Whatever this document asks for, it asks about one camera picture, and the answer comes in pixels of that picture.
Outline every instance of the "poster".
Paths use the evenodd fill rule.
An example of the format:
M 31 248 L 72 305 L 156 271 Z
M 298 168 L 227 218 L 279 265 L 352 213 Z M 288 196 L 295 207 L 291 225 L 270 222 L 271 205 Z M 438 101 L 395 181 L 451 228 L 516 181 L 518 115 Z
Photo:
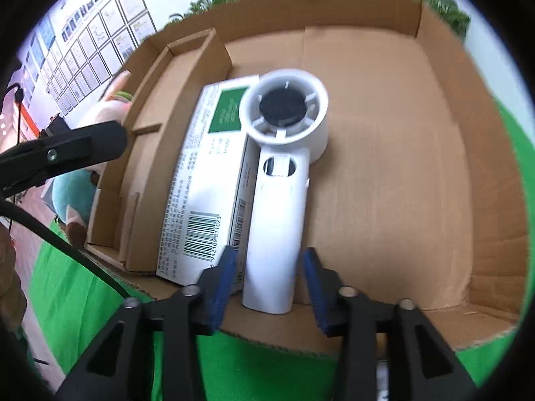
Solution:
M 39 23 L 39 33 L 41 33 L 46 50 L 50 50 L 52 42 L 54 42 L 54 39 L 56 38 L 56 34 L 54 33 L 54 28 L 52 27 L 50 16 L 48 16 L 48 14 L 45 15 Z
M 41 77 L 43 77 L 44 84 L 48 84 L 49 81 L 50 81 L 50 77 L 47 75 L 46 71 L 45 70 L 41 70 L 40 75 L 41 75 Z
M 56 100 L 56 103 L 62 111 L 63 116 L 66 116 L 69 112 L 67 111 L 67 108 L 63 105 L 63 102 L 60 100 L 60 98 Z
M 67 109 L 67 112 L 70 112 L 72 110 L 72 105 L 69 102 L 68 98 L 65 95 L 61 95 L 60 96 L 60 100 L 61 100 L 61 102 L 63 102 L 63 105 Z
M 27 86 L 25 80 L 22 80 L 22 90 L 24 92 L 24 98 L 23 98 L 22 102 L 24 103 L 26 108 L 29 108 L 30 107 L 30 102 L 31 102 L 31 93 L 33 92 L 33 88 L 30 91 L 30 89 Z
M 52 69 L 50 69 L 50 65 L 48 64 L 48 60 L 46 60 L 44 62 L 44 65 L 43 65 L 43 70 L 41 71 L 41 73 L 45 73 L 46 74 L 46 77 L 48 79 L 51 79 L 52 76 L 54 75 L 54 71 L 52 71 Z
M 121 12 L 119 11 L 119 6 L 117 5 L 117 0 L 110 0 L 110 2 L 102 8 L 101 14 L 110 36 L 113 36 L 123 25 L 125 25 L 125 22 L 122 20 Z
M 82 99 L 84 99 L 84 93 L 78 87 L 78 84 L 76 83 L 76 80 L 74 80 L 71 84 L 69 84 L 69 87 L 71 88 L 72 93 L 74 94 L 74 96 L 76 97 L 78 102 L 80 102 Z
M 54 86 L 54 89 L 56 90 L 57 94 L 60 94 L 61 91 L 62 91 L 62 88 L 60 87 L 60 84 L 58 83 L 58 81 L 56 80 L 56 77 L 52 77 L 50 79 L 50 84 L 52 86 Z
M 106 69 L 106 66 L 104 65 L 104 62 L 99 54 L 95 55 L 91 60 L 89 60 L 89 63 L 91 63 L 93 71 L 95 71 L 95 74 L 101 83 L 110 78 L 108 69 Z
M 117 71 L 121 68 L 121 61 L 111 42 L 101 49 L 101 56 L 110 72 L 112 74 L 117 73 Z
M 67 87 L 67 82 L 65 81 L 65 78 L 63 77 L 61 71 L 56 71 L 56 79 L 58 81 L 58 84 L 62 88 L 61 90 Z
M 33 78 L 33 81 L 37 81 L 39 78 L 39 72 L 35 66 L 35 63 L 33 62 L 33 58 L 30 56 L 30 52 L 26 54 L 26 69 L 28 70 L 29 74 Z
M 54 41 L 52 47 L 50 47 L 50 52 L 54 55 L 56 62 L 59 62 L 63 57 L 60 47 L 58 46 L 58 42 L 56 41 Z
M 86 56 L 89 57 L 93 54 L 95 54 L 95 51 L 97 51 L 95 44 L 93 43 L 93 40 L 91 39 L 91 35 L 89 34 L 89 31 L 85 29 L 80 33 L 78 37 L 78 41 L 80 42 L 80 46 L 86 53 Z
M 141 42 L 147 36 L 156 33 L 156 29 L 154 28 L 154 25 L 148 13 L 144 14 L 139 19 L 130 24 L 130 27 L 132 28 L 132 32 L 134 33 L 138 45 L 141 45 Z
M 78 105 L 78 102 L 76 101 L 76 98 L 74 97 L 73 93 L 69 88 L 65 89 L 65 96 L 69 100 L 69 102 L 72 104 L 73 107 L 76 107 Z
M 124 62 L 135 50 L 134 41 L 130 33 L 128 33 L 128 29 L 124 29 L 121 33 L 117 34 L 113 42 Z
M 52 83 L 48 85 L 48 92 L 50 93 L 50 95 L 52 95 L 52 97 L 54 98 L 54 101 L 58 99 L 58 92 L 56 91 L 56 88 L 54 87 Z
M 95 16 L 89 23 L 89 31 L 95 41 L 97 48 L 100 48 L 108 40 L 108 33 L 104 28 L 100 15 Z
M 72 80 L 72 73 L 69 67 L 67 66 L 67 62 L 65 60 L 62 60 L 62 62 L 60 63 L 60 70 L 67 81 Z
M 27 67 L 24 68 L 24 70 L 22 71 L 22 83 L 25 84 L 26 87 L 28 87 L 28 89 L 30 90 L 30 93 L 33 93 L 33 90 L 35 88 L 35 84 L 34 84 L 33 80 L 31 79 L 30 74 L 28 73 L 28 68 Z
M 39 66 L 39 68 L 42 68 L 43 63 L 44 63 L 44 54 L 43 54 L 43 50 L 41 49 L 41 44 L 39 43 L 39 39 L 37 39 L 37 34 L 35 33 L 31 37 L 30 48 L 31 48 L 31 52 L 34 55 L 34 59 L 37 63 L 37 66 Z
M 98 86 L 100 86 L 100 83 L 98 82 L 97 77 L 95 77 L 93 69 L 91 69 L 91 66 L 89 64 L 85 65 L 82 68 L 82 74 L 84 75 L 84 78 L 87 81 L 87 85 L 91 90 L 95 90 Z
M 143 0 L 119 0 L 119 2 L 127 21 L 131 21 L 146 9 Z
M 87 62 L 86 56 L 84 55 L 84 52 L 82 51 L 82 47 L 80 46 L 80 42 L 76 41 L 74 44 L 72 44 L 71 52 L 74 57 L 74 60 L 76 60 L 76 63 L 81 68 L 85 62 Z
M 48 57 L 46 58 L 46 61 L 48 63 L 48 66 L 50 66 L 50 69 L 52 70 L 52 72 L 54 72 L 56 70 L 56 68 L 58 67 L 58 64 L 56 63 L 56 60 L 55 60 L 55 58 L 54 58 L 52 53 L 48 54 Z
M 72 55 L 72 52 L 70 50 L 67 51 L 65 55 L 65 61 L 67 62 L 67 66 L 71 70 L 72 74 L 78 72 L 78 64 L 76 63 L 76 60 L 74 60 L 74 56 Z
M 91 93 L 91 89 L 87 85 L 86 79 L 84 78 L 82 73 L 79 73 L 76 77 L 74 77 L 74 80 L 78 84 L 78 87 L 80 88 L 80 90 L 84 94 L 84 96 L 87 96 L 87 95 L 89 95 L 89 93 Z

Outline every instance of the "black clamp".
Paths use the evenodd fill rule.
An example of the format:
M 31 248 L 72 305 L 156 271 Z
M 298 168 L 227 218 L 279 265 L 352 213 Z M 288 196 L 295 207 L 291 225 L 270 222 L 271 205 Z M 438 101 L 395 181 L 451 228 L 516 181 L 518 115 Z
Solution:
M 115 160 L 126 144 L 126 130 L 114 121 L 21 143 L 0 155 L 0 196 L 8 198 L 54 176 Z
M 377 333 L 387 336 L 390 400 L 469 399 L 472 379 L 414 301 L 370 300 L 325 269 L 314 249 L 303 253 L 303 266 L 317 326 L 329 337 L 343 337 L 333 401 L 377 399 Z
M 210 336 L 221 325 L 235 270 L 236 250 L 227 246 L 219 264 L 204 270 L 197 284 L 164 300 L 125 299 L 66 376 L 56 398 L 148 401 L 152 334 L 162 331 L 164 399 L 205 401 L 195 337 Z

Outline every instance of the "white product box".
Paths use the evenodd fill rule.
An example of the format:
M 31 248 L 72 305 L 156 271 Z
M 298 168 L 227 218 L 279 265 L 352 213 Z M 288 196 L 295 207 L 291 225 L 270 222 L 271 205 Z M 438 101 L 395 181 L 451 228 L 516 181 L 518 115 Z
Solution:
M 257 81 L 242 77 L 202 90 L 171 183 L 156 275 L 196 283 L 231 245 L 238 251 L 232 291 L 241 290 L 259 148 L 241 129 L 238 110 Z

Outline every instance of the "screw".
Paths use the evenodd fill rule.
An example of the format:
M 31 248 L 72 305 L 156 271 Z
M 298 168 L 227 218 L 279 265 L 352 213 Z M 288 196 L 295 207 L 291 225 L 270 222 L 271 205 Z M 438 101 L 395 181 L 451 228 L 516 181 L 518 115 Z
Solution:
M 416 303 L 414 303 L 414 301 L 410 298 L 404 298 L 403 300 L 400 300 L 399 305 L 400 308 L 405 310 L 413 310 L 416 308 Z
M 358 294 L 358 291 L 352 286 L 345 285 L 338 290 L 338 294 L 342 297 L 355 297 Z
M 53 163 L 58 159 L 58 152 L 55 149 L 51 149 L 46 153 L 46 159 L 49 163 Z
M 184 294 L 186 297 L 196 296 L 200 291 L 201 288 L 199 288 L 197 285 L 188 285 L 182 288 L 182 294 Z
M 138 307 L 140 303 L 141 303 L 141 302 L 139 301 L 138 298 L 135 298 L 135 297 L 128 297 L 128 298 L 125 298 L 124 306 L 125 306 L 125 308 L 127 308 L 127 309 L 132 309 L 132 308 L 134 308 L 134 307 Z

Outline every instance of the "green label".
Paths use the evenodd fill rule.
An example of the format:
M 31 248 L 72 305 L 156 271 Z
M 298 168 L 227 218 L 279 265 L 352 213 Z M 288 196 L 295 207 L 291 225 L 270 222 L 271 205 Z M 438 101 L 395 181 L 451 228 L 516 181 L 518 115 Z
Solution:
M 238 110 L 245 90 L 247 88 L 223 90 L 221 92 L 208 134 L 211 132 L 241 130 Z

